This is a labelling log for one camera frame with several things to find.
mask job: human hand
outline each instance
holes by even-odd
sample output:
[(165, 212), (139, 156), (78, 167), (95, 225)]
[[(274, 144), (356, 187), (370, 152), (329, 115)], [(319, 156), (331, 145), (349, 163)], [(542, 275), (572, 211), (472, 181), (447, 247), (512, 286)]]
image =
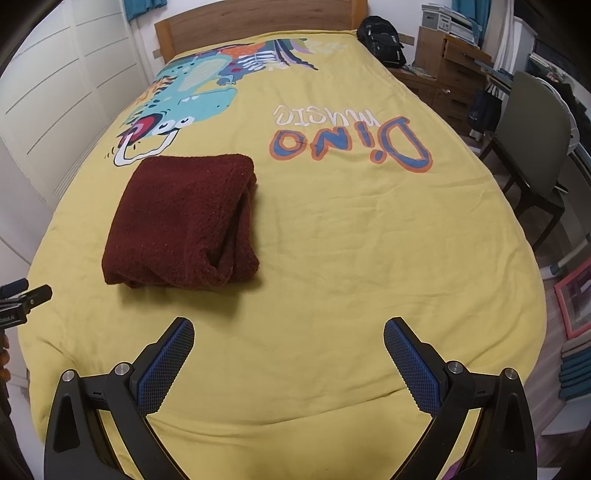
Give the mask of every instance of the human hand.
[[(8, 344), (8, 337), (6, 335), (4, 335), (2, 344), (4, 348), (10, 347), (10, 345)], [(8, 363), (9, 360), (10, 355), (8, 354), (8, 352), (6, 350), (2, 350), (2, 353), (0, 353), (0, 380), (4, 382), (9, 382), (11, 378), (10, 372), (6, 368), (4, 368), (4, 366)]]

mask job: stack of folded cloth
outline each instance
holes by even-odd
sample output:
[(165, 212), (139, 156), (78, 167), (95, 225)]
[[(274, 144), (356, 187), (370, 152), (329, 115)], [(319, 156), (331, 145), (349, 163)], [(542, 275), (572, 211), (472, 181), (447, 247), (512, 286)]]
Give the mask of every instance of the stack of folded cloth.
[(244, 155), (146, 158), (113, 218), (105, 281), (198, 290), (251, 280), (255, 185)]
[(562, 347), (560, 398), (572, 400), (591, 393), (591, 330)]

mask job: pink frame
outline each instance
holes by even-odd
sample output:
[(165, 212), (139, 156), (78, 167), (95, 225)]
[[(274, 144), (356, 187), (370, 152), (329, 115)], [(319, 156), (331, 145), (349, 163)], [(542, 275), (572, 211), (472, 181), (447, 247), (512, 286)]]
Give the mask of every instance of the pink frame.
[(569, 340), (571, 338), (578, 337), (579, 335), (581, 335), (581, 333), (591, 329), (591, 322), (573, 331), (569, 322), (569, 311), (566, 308), (566, 302), (564, 301), (564, 296), (562, 295), (561, 289), (566, 284), (572, 282), (577, 276), (579, 276), (583, 272), (583, 270), (587, 269), (590, 265), (591, 257), (589, 257), (585, 262), (583, 262), (576, 270), (571, 272), (569, 275), (560, 280), (556, 285), (554, 285), (554, 291), (556, 292), (556, 297), (558, 298), (558, 305), (560, 305), (560, 311), (562, 312), (562, 320), (564, 322), (564, 328), (566, 330), (566, 337)]

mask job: yellow bedsheet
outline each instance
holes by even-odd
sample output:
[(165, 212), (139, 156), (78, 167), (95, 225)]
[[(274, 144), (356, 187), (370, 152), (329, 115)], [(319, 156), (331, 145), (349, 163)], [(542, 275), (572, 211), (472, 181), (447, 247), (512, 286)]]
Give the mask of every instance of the yellow bedsheet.
[[(38, 432), (65, 369), (107, 373), (185, 316), (195, 346), (150, 422), (191, 478), (387, 479), (430, 417), (384, 348), (384, 323), (402, 316), (444, 359), (489, 374), (511, 366), (525, 381), (545, 334), (531, 248), (489, 171), (351, 33), (198, 52), (109, 128), (37, 253), (31, 284), (54, 297), (19, 334)], [(252, 157), (253, 282), (104, 283), (121, 194), (158, 153)]]

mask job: bed frame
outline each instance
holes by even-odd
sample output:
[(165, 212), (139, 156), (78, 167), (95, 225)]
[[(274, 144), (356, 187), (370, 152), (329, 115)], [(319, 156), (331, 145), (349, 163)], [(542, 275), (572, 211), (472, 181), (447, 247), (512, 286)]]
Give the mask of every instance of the bed frame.
[(168, 63), (184, 51), (273, 31), (355, 30), (367, 11), (367, 0), (223, 0), (155, 27)]

